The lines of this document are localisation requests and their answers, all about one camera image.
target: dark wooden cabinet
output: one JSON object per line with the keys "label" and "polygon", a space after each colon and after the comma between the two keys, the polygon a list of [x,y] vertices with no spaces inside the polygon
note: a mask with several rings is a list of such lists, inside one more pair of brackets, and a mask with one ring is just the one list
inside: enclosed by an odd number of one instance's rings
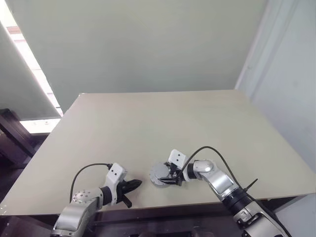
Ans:
{"label": "dark wooden cabinet", "polygon": [[36,140],[9,109],[0,110],[0,165],[22,164],[35,154]]}

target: black wire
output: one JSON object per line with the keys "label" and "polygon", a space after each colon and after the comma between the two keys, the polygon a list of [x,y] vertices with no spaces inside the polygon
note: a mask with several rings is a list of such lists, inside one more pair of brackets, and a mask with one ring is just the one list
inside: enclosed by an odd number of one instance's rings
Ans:
{"label": "black wire", "polygon": [[[176,178],[179,178],[179,177],[180,177],[180,175],[183,173],[184,169],[185,169],[186,166],[189,164],[189,162],[192,160],[192,158],[193,158],[197,153],[199,153],[201,150],[206,149],[206,148],[209,148],[209,149],[215,151],[215,152],[218,154],[218,156],[222,159],[223,163],[225,164],[226,168],[228,169],[229,173],[231,174],[231,176],[232,176],[233,180],[235,181],[235,183],[236,183],[241,189],[243,189],[243,188],[241,187],[241,185],[239,184],[238,180],[236,179],[236,177],[234,176],[234,174],[233,174],[232,170],[230,169],[229,165],[228,165],[227,162],[225,161],[224,157],[219,153],[218,150],[216,150],[215,148],[210,147],[210,146],[204,146],[204,147],[201,147],[201,148],[197,149],[197,150],[189,157],[189,159],[187,160],[187,162],[185,162],[183,168],[180,170],[180,172],[178,173],[178,175],[177,175]],[[268,208],[266,208],[266,207],[265,207],[263,204],[261,204],[258,200],[256,200],[255,198],[253,198],[249,193],[246,192],[246,190],[245,190],[245,193],[247,194],[247,196],[248,196],[251,200],[253,200],[255,203],[257,203],[265,212],[267,212],[268,215],[270,215],[271,218],[274,219],[275,222],[277,222],[277,223],[281,226],[281,228],[283,228],[284,232],[288,235],[288,237],[292,237],[291,234],[289,233],[289,231],[286,229],[286,227],[281,223],[281,221],[277,218],[277,216],[276,216],[272,211],[270,211]]]}
{"label": "black wire", "polygon": [[73,190],[74,190],[74,185],[75,185],[75,181],[77,179],[77,176],[80,174],[81,171],[83,171],[84,169],[90,167],[90,166],[94,166],[94,165],[106,165],[108,167],[108,169],[110,170],[112,164],[107,164],[107,163],[94,163],[94,164],[89,164],[86,165],[85,167],[81,168],[77,174],[75,175],[73,182],[71,184],[71,188],[70,188],[70,197],[69,197],[69,202],[71,202],[71,200],[73,199]]}

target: silver robot arm segment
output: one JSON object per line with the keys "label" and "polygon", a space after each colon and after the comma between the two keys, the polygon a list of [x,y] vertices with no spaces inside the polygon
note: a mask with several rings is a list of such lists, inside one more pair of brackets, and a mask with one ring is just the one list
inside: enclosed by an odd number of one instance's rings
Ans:
{"label": "silver robot arm segment", "polygon": [[75,193],[71,203],[60,213],[50,236],[83,236],[94,214],[104,205],[115,205],[123,201],[130,208],[132,203],[125,194],[139,187],[142,181],[124,181],[126,174],[122,166],[114,163],[106,176],[104,187]]}
{"label": "silver robot arm segment", "polygon": [[[182,181],[205,180],[218,199],[233,214],[233,219],[243,230],[243,237],[290,237],[288,232],[278,223],[279,221],[272,217],[273,213],[267,213],[266,208],[261,207],[256,200],[250,198],[246,190],[220,170],[215,162],[196,160],[189,163],[183,170],[186,175],[182,175],[180,177],[182,180],[179,181],[177,174],[184,167],[185,161],[179,163],[177,160],[179,160],[178,157],[182,156],[187,161],[186,156],[179,151],[173,150],[171,152],[167,164],[170,167],[170,174],[168,177],[161,178],[162,182],[181,186]],[[173,164],[176,164],[176,170],[172,170]]]}

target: table surface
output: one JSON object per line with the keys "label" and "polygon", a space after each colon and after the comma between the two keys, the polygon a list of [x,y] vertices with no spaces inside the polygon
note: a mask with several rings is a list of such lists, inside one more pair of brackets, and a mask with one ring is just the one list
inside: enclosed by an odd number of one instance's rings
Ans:
{"label": "table surface", "polygon": [[[149,179],[172,149],[191,155],[213,146],[255,198],[315,192],[315,174],[247,98],[235,90],[81,94],[42,144],[0,205],[0,214],[56,214],[68,204],[76,172],[96,162],[117,162],[142,185],[127,194],[133,208],[218,202],[206,182],[157,188]],[[212,159],[211,150],[197,159]],[[107,169],[90,167],[74,191],[102,186]],[[104,209],[124,209],[123,203]]]}

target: white wall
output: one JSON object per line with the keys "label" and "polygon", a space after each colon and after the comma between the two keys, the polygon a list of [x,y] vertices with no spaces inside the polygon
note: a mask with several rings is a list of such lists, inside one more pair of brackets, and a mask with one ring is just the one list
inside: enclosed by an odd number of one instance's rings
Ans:
{"label": "white wall", "polygon": [[0,109],[6,108],[23,120],[60,117],[0,23]]}
{"label": "white wall", "polygon": [[[316,172],[315,0],[269,1],[236,89],[249,96]],[[293,237],[316,236],[315,194],[277,216]]]}
{"label": "white wall", "polygon": [[82,92],[233,89],[266,0],[6,0],[65,112]]}

